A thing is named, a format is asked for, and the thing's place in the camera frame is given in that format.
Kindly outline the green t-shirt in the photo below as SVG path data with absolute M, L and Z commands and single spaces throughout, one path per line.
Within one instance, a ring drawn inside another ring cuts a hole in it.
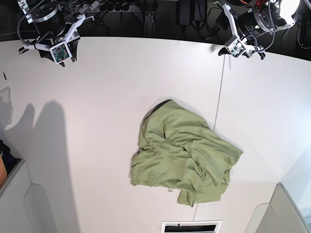
M 178 203 L 219 201 L 242 151 L 221 139 L 199 115 L 174 100 L 142 121 L 130 166 L 132 185 L 178 189 Z

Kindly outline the black power strip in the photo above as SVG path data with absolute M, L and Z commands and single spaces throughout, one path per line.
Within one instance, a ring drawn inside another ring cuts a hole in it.
M 129 11 L 130 5 L 129 4 L 103 4 L 99 7 L 100 11 L 108 11 L 108 12 L 121 12 L 121 11 Z

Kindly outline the grey chair left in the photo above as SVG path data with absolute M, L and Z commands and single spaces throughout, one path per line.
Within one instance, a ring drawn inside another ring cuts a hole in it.
M 32 183 L 25 161 L 19 161 L 0 189 L 2 233 L 49 233 L 50 206 L 44 187 Z

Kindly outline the grey chair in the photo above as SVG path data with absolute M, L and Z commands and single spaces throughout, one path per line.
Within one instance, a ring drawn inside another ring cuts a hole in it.
M 269 203 L 260 204 L 246 227 L 246 233 L 309 233 L 309 224 L 303 218 L 294 200 L 279 183 Z
M 25 161 L 19 161 L 0 189 L 2 233 L 49 233 L 50 206 L 44 187 L 32 183 Z

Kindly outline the grey chair right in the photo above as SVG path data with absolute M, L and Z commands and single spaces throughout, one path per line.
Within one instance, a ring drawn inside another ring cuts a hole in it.
M 260 204 L 246 227 L 246 233 L 309 233 L 309 224 L 303 218 L 294 200 L 279 183 L 269 203 Z

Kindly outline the white floor vent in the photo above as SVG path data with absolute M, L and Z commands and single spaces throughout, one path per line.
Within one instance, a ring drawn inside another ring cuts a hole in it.
M 162 233 L 218 233 L 222 220 L 162 222 Z

